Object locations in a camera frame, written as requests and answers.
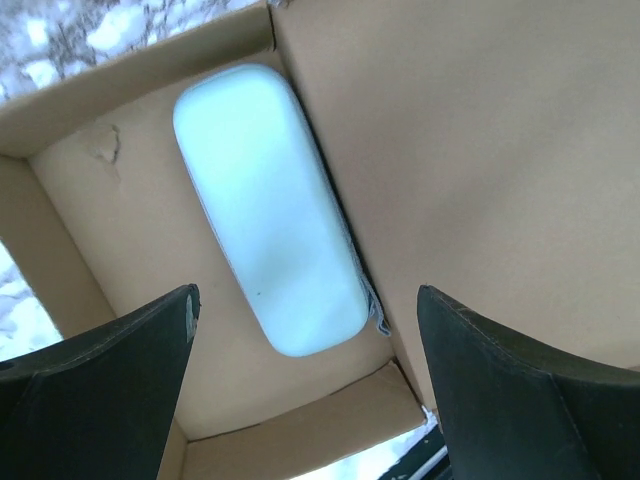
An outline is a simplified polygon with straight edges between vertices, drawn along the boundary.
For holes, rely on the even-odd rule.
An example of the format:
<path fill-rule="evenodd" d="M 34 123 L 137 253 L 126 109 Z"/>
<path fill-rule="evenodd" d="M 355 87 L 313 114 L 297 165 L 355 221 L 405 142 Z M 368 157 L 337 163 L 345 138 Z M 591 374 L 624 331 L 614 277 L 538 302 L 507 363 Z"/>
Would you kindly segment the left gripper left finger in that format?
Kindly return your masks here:
<path fill-rule="evenodd" d="M 2 362 L 2 478 L 156 478 L 200 307 L 198 287 L 183 285 Z"/>

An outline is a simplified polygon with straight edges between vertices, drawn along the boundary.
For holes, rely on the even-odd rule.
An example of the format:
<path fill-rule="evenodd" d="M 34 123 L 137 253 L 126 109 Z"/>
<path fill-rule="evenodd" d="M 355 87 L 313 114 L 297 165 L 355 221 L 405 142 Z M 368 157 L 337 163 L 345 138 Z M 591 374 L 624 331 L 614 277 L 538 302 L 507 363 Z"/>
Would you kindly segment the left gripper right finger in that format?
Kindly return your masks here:
<path fill-rule="evenodd" d="M 554 348 L 431 285 L 417 319 L 454 478 L 638 478 L 638 372 Z"/>

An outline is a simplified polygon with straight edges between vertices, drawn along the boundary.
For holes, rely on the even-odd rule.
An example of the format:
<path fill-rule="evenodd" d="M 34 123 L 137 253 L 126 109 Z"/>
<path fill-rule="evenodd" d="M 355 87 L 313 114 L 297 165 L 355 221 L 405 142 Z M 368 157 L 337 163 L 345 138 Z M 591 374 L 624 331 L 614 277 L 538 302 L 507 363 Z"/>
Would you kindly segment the brown cardboard express box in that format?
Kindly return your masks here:
<path fill-rule="evenodd" d="M 250 312 L 171 127 L 246 61 L 301 100 L 390 337 L 293 359 Z M 423 284 L 639 374 L 635 1 L 5 1 L 1 75 L 1 237 L 62 332 L 200 289 L 169 478 L 284 479 L 438 412 Z"/>

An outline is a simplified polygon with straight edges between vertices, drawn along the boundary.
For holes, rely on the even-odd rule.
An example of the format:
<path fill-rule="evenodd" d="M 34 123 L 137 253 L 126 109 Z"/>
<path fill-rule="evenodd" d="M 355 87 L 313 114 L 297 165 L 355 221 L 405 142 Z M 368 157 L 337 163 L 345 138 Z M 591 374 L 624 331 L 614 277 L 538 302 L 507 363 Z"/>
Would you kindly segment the light blue glasses case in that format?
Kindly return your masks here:
<path fill-rule="evenodd" d="M 304 111 L 274 69 L 187 89 L 174 132 L 209 225 L 266 339 L 304 357 L 366 324 L 389 335 Z"/>

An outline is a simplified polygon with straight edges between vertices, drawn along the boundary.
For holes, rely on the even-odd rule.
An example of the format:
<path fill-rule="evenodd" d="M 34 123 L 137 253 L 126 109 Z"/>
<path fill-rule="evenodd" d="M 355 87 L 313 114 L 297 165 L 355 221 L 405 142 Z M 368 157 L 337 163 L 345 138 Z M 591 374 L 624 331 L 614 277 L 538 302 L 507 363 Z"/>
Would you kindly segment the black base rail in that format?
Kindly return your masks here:
<path fill-rule="evenodd" d="M 453 480 L 444 437 L 438 426 L 425 434 L 379 480 Z"/>

